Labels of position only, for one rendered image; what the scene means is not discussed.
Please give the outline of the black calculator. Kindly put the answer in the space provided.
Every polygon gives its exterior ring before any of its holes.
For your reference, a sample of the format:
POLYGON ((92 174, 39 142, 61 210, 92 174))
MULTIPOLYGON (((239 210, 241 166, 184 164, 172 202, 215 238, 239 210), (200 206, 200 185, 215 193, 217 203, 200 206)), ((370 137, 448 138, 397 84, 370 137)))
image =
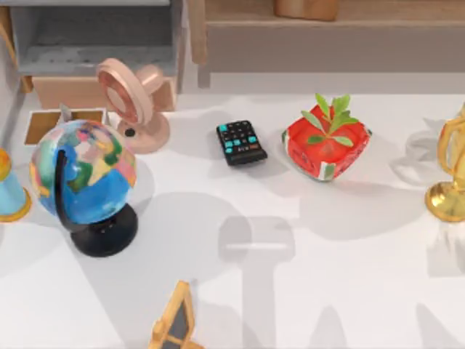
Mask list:
POLYGON ((261 146, 250 121, 240 120, 220 124, 216 127, 216 132, 225 160, 230 167, 267 159, 267 152, 261 146))

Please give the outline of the red watermelon plant pot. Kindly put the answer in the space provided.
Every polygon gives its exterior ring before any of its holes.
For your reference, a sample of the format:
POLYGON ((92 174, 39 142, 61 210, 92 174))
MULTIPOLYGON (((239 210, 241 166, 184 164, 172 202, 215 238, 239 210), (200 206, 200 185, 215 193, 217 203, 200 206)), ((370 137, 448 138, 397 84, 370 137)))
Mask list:
POLYGON ((345 172, 365 150, 372 132, 351 115, 351 97, 328 102, 315 95, 316 105, 281 134, 286 155, 306 175, 330 182, 345 172))

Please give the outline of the pink desk fan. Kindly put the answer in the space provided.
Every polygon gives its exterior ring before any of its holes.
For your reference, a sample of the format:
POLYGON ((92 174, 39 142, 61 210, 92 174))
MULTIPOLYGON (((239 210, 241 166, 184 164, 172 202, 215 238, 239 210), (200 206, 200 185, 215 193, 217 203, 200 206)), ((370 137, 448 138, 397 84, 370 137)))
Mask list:
POLYGON ((169 122, 155 109, 153 99, 164 83, 158 66, 149 64, 133 71, 120 60, 108 58, 97 66, 97 80, 109 105, 121 118, 117 131, 134 153, 152 153, 166 144, 169 122))

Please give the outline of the globe on black stand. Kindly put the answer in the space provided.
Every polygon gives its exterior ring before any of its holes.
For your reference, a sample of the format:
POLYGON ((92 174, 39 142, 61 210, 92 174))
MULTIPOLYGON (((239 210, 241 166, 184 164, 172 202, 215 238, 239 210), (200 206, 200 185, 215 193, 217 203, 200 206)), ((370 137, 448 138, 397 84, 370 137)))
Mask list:
POLYGON ((138 217, 128 195, 137 161, 112 127, 87 120, 58 124, 34 149, 29 176, 40 204, 81 253, 109 257, 136 236, 138 217))

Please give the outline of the framed blackboard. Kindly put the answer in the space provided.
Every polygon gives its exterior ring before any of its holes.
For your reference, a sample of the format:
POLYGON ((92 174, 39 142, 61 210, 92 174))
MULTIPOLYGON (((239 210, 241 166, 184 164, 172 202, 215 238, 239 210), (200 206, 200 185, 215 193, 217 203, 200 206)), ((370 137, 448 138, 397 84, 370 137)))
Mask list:
POLYGON ((191 339, 194 328, 190 285, 178 281, 163 315, 153 326, 148 349, 206 349, 191 339))

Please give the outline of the wooden shelf unit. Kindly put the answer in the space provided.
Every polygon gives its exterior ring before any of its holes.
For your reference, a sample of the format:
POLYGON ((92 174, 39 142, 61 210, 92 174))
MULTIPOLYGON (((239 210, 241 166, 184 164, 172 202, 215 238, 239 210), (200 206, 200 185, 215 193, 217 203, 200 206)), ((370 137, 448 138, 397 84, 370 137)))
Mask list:
POLYGON ((465 72, 465 0, 339 0, 334 21, 273 0, 186 0, 198 83, 212 73, 465 72))

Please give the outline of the pale wooden drawer front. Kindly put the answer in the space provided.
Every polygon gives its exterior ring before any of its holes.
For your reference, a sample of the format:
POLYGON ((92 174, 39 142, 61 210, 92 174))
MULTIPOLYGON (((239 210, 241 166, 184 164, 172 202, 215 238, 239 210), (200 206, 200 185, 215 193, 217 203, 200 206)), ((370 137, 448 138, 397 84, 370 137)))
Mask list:
MULTIPOLYGON (((58 109, 64 104, 72 109, 107 108, 113 111, 96 77, 90 76, 33 76, 33 87, 43 109, 58 109)), ((163 86, 153 94, 157 111, 174 111, 179 82, 177 77, 166 77, 163 86)))

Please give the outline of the wooden block on shelf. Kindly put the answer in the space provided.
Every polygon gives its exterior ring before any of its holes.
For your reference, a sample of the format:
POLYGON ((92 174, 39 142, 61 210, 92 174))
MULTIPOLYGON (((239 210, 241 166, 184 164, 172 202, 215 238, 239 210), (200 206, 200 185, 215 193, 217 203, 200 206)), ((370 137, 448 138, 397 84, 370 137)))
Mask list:
POLYGON ((334 21, 339 0, 273 0, 273 9, 278 17, 334 21))

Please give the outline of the grey pierced drawer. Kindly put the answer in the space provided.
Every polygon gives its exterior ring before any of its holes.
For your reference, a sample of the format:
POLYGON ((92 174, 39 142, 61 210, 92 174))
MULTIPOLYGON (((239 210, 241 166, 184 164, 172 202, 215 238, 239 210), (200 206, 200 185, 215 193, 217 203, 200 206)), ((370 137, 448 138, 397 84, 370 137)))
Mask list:
POLYGON ((177 73, 183 0, 0 0, 9 7, 18 70, 94 76, 115 58, 177 73))

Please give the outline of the white and wooden box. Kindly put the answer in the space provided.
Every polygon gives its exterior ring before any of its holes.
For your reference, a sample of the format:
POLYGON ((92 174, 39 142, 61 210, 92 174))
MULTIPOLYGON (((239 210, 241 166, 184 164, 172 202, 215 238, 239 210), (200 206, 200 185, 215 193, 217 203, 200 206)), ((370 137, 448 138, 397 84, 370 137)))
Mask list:
POLYGON ((106 124, 108 112, 106 108, 69 108, 65 105, 58 109, 31 111, 23 144, 36 145, 47 135, 55 139, 66 131, 67 127, 63 124, 72 120, 99 121, 106 124))

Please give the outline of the gold trophy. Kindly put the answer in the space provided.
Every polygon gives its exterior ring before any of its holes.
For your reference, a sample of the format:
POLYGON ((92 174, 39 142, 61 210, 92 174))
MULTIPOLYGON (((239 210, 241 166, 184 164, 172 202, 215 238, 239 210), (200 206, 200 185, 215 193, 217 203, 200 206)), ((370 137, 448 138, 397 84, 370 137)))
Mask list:
POLYGON ((444 123, 437 142, 437 160, 450 181, 437 182, 425 193, 427 209, 446 222, 465 221, 465 103, 444 123))

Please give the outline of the blue and yellow bell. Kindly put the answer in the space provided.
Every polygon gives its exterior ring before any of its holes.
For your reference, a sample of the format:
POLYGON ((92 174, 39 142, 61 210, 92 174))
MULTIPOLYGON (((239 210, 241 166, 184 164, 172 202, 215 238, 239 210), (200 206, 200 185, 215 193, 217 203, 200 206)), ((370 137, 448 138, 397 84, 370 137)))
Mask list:
POLYGON ((0 148, 0 222, 14 222, 29 213, 29 192, 19 182, 8 153, 0 148))

